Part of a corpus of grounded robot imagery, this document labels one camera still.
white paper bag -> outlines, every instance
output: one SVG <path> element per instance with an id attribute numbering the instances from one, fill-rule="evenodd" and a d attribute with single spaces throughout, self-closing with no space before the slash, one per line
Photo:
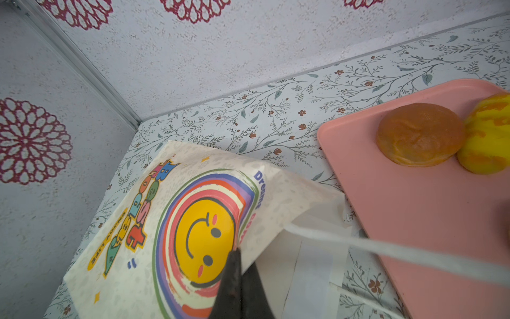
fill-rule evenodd
<path id="1" fill-rule="evenodd" d="M 81 319 L 206 318 L 229 251 L 245 271 L 343 193 L 263 161 L 169 141 L 64 277 Z"/>

white strap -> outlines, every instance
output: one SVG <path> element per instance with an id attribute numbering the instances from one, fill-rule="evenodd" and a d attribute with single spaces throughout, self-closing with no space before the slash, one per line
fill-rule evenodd
<path id="1" fill-rule="evenodd" d="M 421 266 L 440 269 L 456 275 L 510 287 L 510 268 L 467 257 L 435 253 L 365 238 L 339 236 L 333 233 L 288 224 L 285 230 L 305 238 L 339 242 L 365 251 L 384 255 Z"/>

smiley face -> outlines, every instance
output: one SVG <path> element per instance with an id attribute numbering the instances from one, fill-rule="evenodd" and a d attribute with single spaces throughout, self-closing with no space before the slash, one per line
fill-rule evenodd
<path id="1" fill-rule="evenodd" d="M 232 213 L 217 199 L 202 198 L 186 209 L 175 231 L 174 252 L 191 285 L 209 287 L 220 280 L 235 233 Z"/>

brown bun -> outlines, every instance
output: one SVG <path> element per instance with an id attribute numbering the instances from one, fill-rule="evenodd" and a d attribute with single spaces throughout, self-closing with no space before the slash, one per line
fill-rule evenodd
<path id="1" fill-rule="evenodd" d="M 390 111 L 375 139 L 389 159 L 406 166 L 434 166 L 455 154 L 466 141 L 462 120 L 449 109 L 413 103 Z"/>

leaf pattern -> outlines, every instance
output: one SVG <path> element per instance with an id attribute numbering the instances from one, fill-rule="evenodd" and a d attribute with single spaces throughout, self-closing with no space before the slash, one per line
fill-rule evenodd
<path id="1" fill-rule="evenodd" d="M 145 121 L 73 261 L 167 140 L 265 160 L 341 190 L 317 142 L 317 130 L 324 122 L 453 79 L 483 79 L 508 89 L 509 42 L 510 16 L 500 16 Z M 353 225 L 356 236 L 366 236 L 352 207 L 344 219 Z M 343 287 L 406 313 L 372 254 L 349 249 Z M 77 317 L 62 284 L 45 318 Z M 388 316 L 344 295 L 339 300 L 338 318 L 379 317 Z"/>

